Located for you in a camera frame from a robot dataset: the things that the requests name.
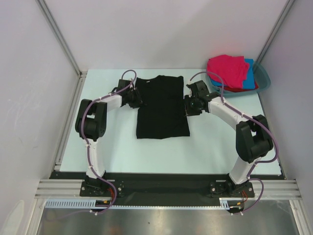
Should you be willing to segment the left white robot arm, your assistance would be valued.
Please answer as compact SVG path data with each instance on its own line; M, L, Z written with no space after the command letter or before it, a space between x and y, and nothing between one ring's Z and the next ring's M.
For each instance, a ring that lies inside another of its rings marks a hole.
M101 156L100 138L106 132L108 113L126 104L132 108L143 104L133 80L120 79L118 86L109 95L96 100L83 99L80 102L75 131L86 143L88 160L88 169L80 190L82 197L103 196L112 190L112 186L104 178L106 168Z

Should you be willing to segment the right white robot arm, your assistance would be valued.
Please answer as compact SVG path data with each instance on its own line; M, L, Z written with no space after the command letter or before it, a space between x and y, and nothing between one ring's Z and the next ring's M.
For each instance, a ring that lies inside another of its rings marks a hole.
M247 116L217 92L211 93L204 81L187 84L191 94L184 97L188 117L203 112L213 114L235 131L236 163L224 184L230 196L238 196L247 185L257 163L273 149L273 140L263 115Z

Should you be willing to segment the black t shirt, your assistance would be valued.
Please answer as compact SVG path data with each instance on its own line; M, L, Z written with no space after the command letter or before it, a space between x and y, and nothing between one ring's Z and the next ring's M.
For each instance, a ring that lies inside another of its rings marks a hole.
M135 87L143 101L137 112L138 139L162 140L190 136L183 99L183 76L138 78Z

